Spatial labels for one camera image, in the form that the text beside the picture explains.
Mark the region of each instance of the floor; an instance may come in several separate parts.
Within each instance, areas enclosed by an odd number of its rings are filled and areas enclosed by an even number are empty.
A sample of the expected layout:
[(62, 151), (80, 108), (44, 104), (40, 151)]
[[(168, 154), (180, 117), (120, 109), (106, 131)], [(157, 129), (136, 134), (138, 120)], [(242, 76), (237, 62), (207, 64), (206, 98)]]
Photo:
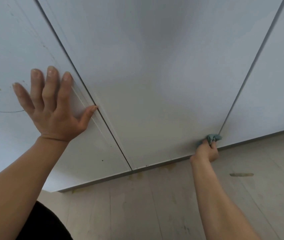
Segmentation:
[[(284, 240), (284, 134), (223, 150), (212, 165), (262, 239)], [(39, 201), (74, 240), (205, 239), (189, 161), (72, 192), (42, 191)]]

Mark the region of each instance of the teal cleaning rag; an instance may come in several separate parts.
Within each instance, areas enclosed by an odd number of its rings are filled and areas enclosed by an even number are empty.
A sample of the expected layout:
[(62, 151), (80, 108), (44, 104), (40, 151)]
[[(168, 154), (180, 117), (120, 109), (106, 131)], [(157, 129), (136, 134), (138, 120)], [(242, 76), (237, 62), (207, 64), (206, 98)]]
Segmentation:
[[(211, 145), (213, 141), (219, 141), (222, 140), (222, 137), (219, 134), (209, 134), (206, 136), (206, 139), (208, 140), (208, 143)], [(202, 144), (202, 141), (199, 141), (196, 144), (196, 148), (198, 148), (199, 145)]]

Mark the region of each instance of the gray wood floor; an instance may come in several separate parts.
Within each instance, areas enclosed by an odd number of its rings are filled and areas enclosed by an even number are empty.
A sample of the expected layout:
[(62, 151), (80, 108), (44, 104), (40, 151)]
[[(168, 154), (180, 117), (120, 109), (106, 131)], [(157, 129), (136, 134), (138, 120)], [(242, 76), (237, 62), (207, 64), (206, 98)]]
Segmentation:
[[(284, 240), (284, 134), (223, 150), (213, 168), (260, 236)], [(75, 240), (205, 239), (189, 161), (72, 192), (42, 191), (39, 201)]]

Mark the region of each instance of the white panel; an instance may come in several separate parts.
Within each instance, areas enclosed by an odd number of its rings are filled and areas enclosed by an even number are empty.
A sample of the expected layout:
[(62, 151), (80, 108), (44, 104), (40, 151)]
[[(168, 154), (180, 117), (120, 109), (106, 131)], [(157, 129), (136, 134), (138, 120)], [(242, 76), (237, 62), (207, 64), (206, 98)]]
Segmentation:
[(132, 168), (218, 133), (282, 0), (39, 0)]
[[(79, 115), (93, 104), (34, 0), (0, 0), (0, 171), (24, 153), (39, 136), (22, 111), (12, 83), (30, 89), (30, 69), (54, 65), (70, 71), (75, 84), (72, 107)], [(128, 171), (130, 168), (96, 112), (87, 131), (70, 143), (44, 185), (48, 191)]]
[(284, 9), (221, 132), (219, 146), (284, 130)]

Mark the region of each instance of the cabinet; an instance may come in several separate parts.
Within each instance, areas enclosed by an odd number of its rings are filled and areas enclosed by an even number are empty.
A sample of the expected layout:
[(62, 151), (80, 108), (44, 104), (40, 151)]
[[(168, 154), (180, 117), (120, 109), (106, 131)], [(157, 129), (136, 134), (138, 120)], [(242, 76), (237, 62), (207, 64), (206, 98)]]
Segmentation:
[[(34, 0), (0, 0), (0, 171), (24, 153), (39, 136), (21, 111), (11, 84), (30, 89), (30, 69), (54, 65), (70, 71), (75, 83), (72, 108), (79, 115), (93, 104)], [(87, 131), (70, 143), (44, 189), (61, 190), (129, 171), (130, 167), (103, 118), (96, 112)]]
[(218, 133), (282, 0), (38, 0), (132, 169)]
[(220, 146), (284, 130), (284, 9), (221, 135)]

